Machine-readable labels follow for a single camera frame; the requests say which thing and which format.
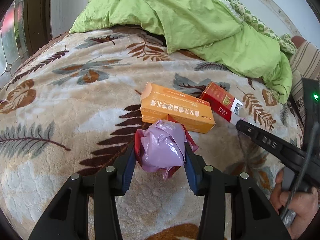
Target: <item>hand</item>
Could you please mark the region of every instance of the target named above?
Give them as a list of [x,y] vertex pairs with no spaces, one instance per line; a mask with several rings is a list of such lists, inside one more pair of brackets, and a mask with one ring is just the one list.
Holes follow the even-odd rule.
[[[270,202],[279,214],[279,208],[284,206],[290,195],[288,191],[281,191],[281,182],[283,177],[283,170],[281,170],[276,177],[276,186],[273,189]],[[315,187],[312,188],[312,193],[297,192],[290,205],[289,209],[294,210],[297,213],[291,226],[289,226],[288,232],[292,239],[297,239],[306,230],[313,217],[318,210],[318,192]]]

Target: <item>plastic bag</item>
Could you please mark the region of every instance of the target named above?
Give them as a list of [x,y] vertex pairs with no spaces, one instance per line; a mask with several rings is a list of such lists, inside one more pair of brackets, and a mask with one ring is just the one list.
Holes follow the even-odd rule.
[[148,129],[138,129],[135,134],[135,154],[144,171],[164,170],[164,179],[172,175],[185,163],[185,142],[192,151],[194,143],[184,126],[178,122],[158,120]]

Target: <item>purple plastic bag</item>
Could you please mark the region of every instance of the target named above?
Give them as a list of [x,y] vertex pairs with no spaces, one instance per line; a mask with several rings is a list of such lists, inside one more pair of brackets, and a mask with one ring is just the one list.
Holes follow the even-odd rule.
[[141,148],[140,165],[144,171],[165,169],[164,179],[170,170],[185,163],[185,131],[180,123],[159,120],[146,130],[137,130]]

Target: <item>wooden door frame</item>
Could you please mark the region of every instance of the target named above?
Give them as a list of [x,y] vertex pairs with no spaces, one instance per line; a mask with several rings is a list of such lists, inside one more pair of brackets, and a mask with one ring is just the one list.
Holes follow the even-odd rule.
[[52,39],[50,0],[24,0],[24,30],[29,55],[33,55]]

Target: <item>black cable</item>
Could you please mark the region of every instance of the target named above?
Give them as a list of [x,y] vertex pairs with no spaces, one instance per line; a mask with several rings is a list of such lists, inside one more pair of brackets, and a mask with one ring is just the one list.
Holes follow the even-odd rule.
[[287,215],[287,212],[288,212],[288,207],[292,201],[292,198],[294,196],[294,194],[297,192],[301,182],[302,182],[302,179],[307,171],[307,168],[308,168],[308,165],[310,163],[310,160],[311,160],[311,155],[312,155],[312,150],[313,150],[313,146],[314,146],[314,143],[315,143],[315,138],[316,138],[316,134],[319,130],[319,123],[318,122],[315,122],[312,126],[312,130],[311,130],[311,134],[310,134],[310,141],[309,141],[309,144],[308,144],[308,149],[307,149],[307,155],[306,155],[306,159],[305,159],[305,162],[303,164],[303,166],[301,166],[301,169],[299,171],[299,174],[297,176],[297,179],[295,180],[293,186],[292,186],[292,190],[291,190],[291,193],[289,195],[289,198],[287,200],[287,203],[285,204],[281,214],[280,214],[280,218],[281,220],[284,222],[285,219],[286,219],[286,215]]

